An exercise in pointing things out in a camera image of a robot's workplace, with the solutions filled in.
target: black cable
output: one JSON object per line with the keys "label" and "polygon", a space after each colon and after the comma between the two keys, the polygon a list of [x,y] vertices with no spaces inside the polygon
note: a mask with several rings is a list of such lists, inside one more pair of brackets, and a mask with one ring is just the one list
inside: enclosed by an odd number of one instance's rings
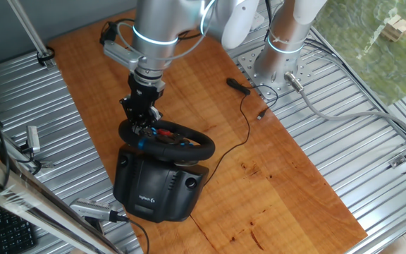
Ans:
{"label": "black cable", "polygon": [[129,219],[129,222],[131,222],[132,224],[136,225],[139,229],[141,229],[141,230],[144,232],[145,238],[146,238],[146,240],[147,240],[147,254],[149,254],[149,238],[148,238],[147,232],[146,232],[145,229],[144,229],[142,226],[140,226],[140,224],[138,224],[137,222],[134,222],[134,221],[132,221],[132,220],[130,220],[130,219]]}
{"label": "black cable", "polygon": [[143,226],[140,226],[140,224],[138,224],[137,222],[134,222],[130,218],[124,217],[124,216],[121,216],[121,215],[117,215],[117,220],[121,221],[121,222],[130,222],[130,223],[136,225],[140,230],[142,230],[144,232],[145,238],[147,240],[147,254],[149,254],[149,238],[148,238],[147,231],[145,231]]}
{"label": "black cable", "polygon": [[252,86],[252,87],[245,87],[245,88],[247,88],[247,89],[255,89],[255,88],[258,88],[258,87],[267,87],[268,89],[272,90],[272,92],[275,93],[275,99],[274,99],[272,105],[268,106],[265,110],[261,111],[258,114],[257,119],[261,120],[264,117],[264,115],[266,114],[267,110],[271,109],[276,104],[276,102],[278,101],[278,93],[271,86],[268,86],[268,85],[255,85],[255,86]]}
{"label": "black cable", "polygon": [[269,25],[272,23],[272,7],[271,0],[266,0],[267,15],[269,16]]}
{"label": "black cable", "polygon": [[0,160],[4,162],[4,164],[6,165],[6,175],[4,176],[3,185],[0,186],[0,190],[4,190],[8,183],[8,177],[9,174],[11,173],[11,168],[9,164],[6,142],[4,142],[4,135],[1,131],[1,128],[0,128],[0,142],[1,142]]}
{"label": "black cable", "polygon": [[17,159],[17,162],[20,162],[20,163],[29,163],[29,162],[32,162],[33,160],[34,160],[34,155],[30,152],[30,153],[29,153],[29,160],[24,161],[24,160]]}
{"label": "black cable", "polygon": [[34,154],[33,154],[32,152],[30,153],[29,160],[23,161],[23,160],[17,159],[17,162],[20,162],[20,163],[30,163],[30,162],[34,162],[34,164],[35,164],[36,167],[35,167],[35,170],[34,170],[34,172],[32,173],[32,175],[35,175],[35,174],[39,173],[40,170],[42,169],[42,163],[39,162],[39,161],[37,161],[36,159],[34,159]]}
{"label": "black cable", "polygon": [[266,2],[267,15],[269,16],[269,28],[266,31],[266,36],[264,37],[264,41],[266,41],[267,36],[269,36],[269,30],[271,29],[271,24],[272,24],[271,0],[266,0],[265,2]]}
{"label": "black cable", "polygon": [[34,172],[32,173],[32,175],[34,176],[35,174],[39,173],[40,169],[42,169],[42,163],[34,160],[35,165],[37,165],[37,167],[35,168]]}
{"label": "black cable", "polygon": [[179,40],[190,40],[190,39],[194,39],[194,38],[197,38],[197,37],[200,37],[200,36],[202,36],[202,34],[198,33],[197,35],[184,36],[184,37],[181,37],[181,38],[178,38],[178,39]]}
{"label": "black cable", "polygon": [[216,168],[214,169],[214,171],[212,172],[211,176],[208,178],[208,180],[206,181],[206,183],[204,183],[204,185],[207,185],[208,182],[211,180],[212,176],[216,173],[216,171],[217,171],[217,169],[219,168],[219,165],[220,165],[220,163],[222,162],[223,158],[225,158],[225,156],[226,156],[229,152],[233,151],[235,148],[240,147],[241,145],[244,145],[244,144],[248,141],[248,139],[249,139],[249,137],[250,137],[250,122],[248,121],[247,117],[246,117],[245,114],[244,114],[244,111],[242,110],[242,105],[244,104],[244,99],[247,98],[247,96],[248,96],[248,95],[245,95],[245,96],[243,97],[243,99],[240,101],[240,106],[239,106],[240,113],[242,114],[242,116],[244,116],[244,119],[245,119],[245,121],[247,122],[247,126],[248,126],[247,137],[245,138],[245,140],[244,140],[243,142],[241,142],[241,143],[239,143],[239,144],[233,146],[233,147],[230,148],[228,151],[226,151],[226,152],[222,155],[222,157],[220,157],[219,162],[217,162]]}

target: metal rod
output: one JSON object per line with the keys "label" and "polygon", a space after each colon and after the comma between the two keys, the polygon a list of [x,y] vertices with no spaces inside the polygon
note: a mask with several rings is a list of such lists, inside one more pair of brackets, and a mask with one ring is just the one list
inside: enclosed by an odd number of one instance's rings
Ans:
{"label": "metal rod", "polygon": [[[10,171],[6,190],[0,193],[0,206],[33,224],[39,224],[38,219],[27,213],[28,210],[32,210],[34,207],[49,218],[44,220],[44,223],[41,223],[44,230],[86,253],[96,253],[96,251],[92,250],[91,246],[82,244],[82,240],[92,244],[103,253],[122,253],[96,229],[84,223],[68,206],[65,205],[69,211],[65,211],[52,202],[48,198],[50,191],[45,190],[46,187],[32,175],[26,174],[26,170],[17,167],[14,169],[15,172]],[[4,178],[4,174],[5,166],[0,162],[0,183]],[[51,221],[61,225],[66,230],[59,230],[60,227],[52,225]]]}
{"label": "metal rod", "polygon": [[13,12],[17,15],[17,18],[20,21],[21,25],[25,28],[27,35],[29,35],[29,38],[31,39],[37,51],[41,53],[42,56],[48,56],[48,49],[43,44],[39,34],[37,34],[37,31],[26,15],[25,9],[20,4],[19,0],[7,0],[7,2],[11,5]]}

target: metal bracket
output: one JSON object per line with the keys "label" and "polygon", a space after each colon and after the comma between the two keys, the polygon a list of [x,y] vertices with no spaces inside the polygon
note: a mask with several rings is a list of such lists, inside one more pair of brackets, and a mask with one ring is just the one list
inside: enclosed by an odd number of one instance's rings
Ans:
{"label": "metal bracket", "polygon": [[104,54],[130,70],[137,67],[140,58],[139,54],[131,52],[110,40],[104,41]]}
{"label": "metal bracket", "polygon": [[395,169],[396,167],[405,162],[406,162],[405,156],[398,155],[397,157],[394,157],[391,161],[389,161],[389,164],[392,166],[393,169]]}

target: gaming steering wheel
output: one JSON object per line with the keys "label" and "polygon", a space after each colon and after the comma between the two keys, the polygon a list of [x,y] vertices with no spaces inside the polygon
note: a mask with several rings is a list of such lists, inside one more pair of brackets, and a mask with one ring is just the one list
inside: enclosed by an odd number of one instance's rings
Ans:
{"label": "gaming steering wheel", "polygon": [[209,159],[216,149],[211,138],[207,135],[194,131],[169,121],[157,121],[152,124],[152,129],[165,130],[172,134],[178,134],[188,140],[193,140],[198,145],[188,143],[165,143],[156,135],[138,135],[134,133],[129,120],[124,120],[118,127],[118,134],[129,146],[155,157],[173,161],[199,161]]}

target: wood grain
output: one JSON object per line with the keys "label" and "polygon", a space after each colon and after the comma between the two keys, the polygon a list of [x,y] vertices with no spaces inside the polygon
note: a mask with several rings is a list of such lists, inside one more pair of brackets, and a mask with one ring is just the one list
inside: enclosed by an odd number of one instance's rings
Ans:
{"label": "wood grain", "polygon": [[[113,181],[123,144],[118,125],[125,119],[118,101],[130,92],[129,72],[103,55],[98,39],[104,22],[57,38],[50,46]],[[130,41],[130,32],[124,31]],[[177,53],[193,43],[181,42]],[[242,94],[226,85],[227,77],[248,84],[221,46],[205,39],[165,72],[166,90],[156,103],[164,119],[214,140],[214,156],[200,162],[211,171],[247,135],[239,111]],[[265,107],[256,93],[245,100],[250,139],[226,156],[190,218],[160,224],[135,218],[149,234],[151,253],[343,253],[366,236],[280,121],[271,112],[256,120]],[[145,250],[144,236],[135,231]]]}

